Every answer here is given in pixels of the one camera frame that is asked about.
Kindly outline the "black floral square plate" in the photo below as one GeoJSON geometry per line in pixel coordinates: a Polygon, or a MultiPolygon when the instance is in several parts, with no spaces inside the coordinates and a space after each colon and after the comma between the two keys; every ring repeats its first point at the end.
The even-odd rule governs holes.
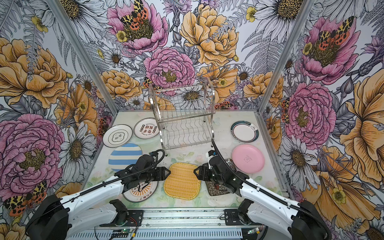
{"type": "MultiPolygon", "coordinates": [[[[231,167],[233,171],[236,171],[237,168],[232,159],[226,159],[226,163],[231,167]]],[[[206,181],[206,187],[210,196],[221,196],[229,194],[230,192],[220,183],[206,181]]]]}

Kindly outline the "yellow woven square plate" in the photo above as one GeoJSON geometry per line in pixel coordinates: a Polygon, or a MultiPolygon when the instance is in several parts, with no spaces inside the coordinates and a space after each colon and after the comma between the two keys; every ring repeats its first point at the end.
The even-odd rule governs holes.
{"type": "Polygon", "coordinates": [[[200,192],[201,181],[196,177],[196,165],[174,163],[170,167],[171,174],[164,183],[165,193],[172,198],[192,200],[200,192]]]}

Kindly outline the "pink round plate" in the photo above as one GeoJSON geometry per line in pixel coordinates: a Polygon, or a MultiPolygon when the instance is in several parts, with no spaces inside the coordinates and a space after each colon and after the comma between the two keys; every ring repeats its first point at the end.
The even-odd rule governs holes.
{"type": "Polygon", "coordinates": [[[232,151],[232,160],[242,172],[254,174],[260,172],[265,166],[263,153],[253,145],[239,145],[232,151]]]}

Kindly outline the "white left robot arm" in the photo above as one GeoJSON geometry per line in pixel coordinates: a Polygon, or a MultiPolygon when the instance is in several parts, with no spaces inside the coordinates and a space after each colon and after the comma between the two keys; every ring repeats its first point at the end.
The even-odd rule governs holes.
{"type": "Polygon", "coordinates": [[[100,210],[93,207],[128,192],[142,182],[166,180],[171,171],[159,166],[163,159],[157,151],[142,155],[135,164],[91,188],[63,197],[46,197],[27,223],[27,236],[32,240],[64,240],[88,228],[111,223],[123,211],[118,203],[100,210]]]}

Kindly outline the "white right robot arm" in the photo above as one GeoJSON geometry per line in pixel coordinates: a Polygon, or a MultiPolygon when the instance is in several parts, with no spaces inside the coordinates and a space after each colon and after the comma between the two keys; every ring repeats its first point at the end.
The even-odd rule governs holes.
{"type": "Polygon", "coordinates": [[[259,223],[292,240],[330,240],[332,233],[315,206],[280,196],[255,182],[248,175],[234,171],[219,155],[194,169],[198,180],[222,184],[231,194],[244,200],[238,207],[242,223],[259,223]]]}

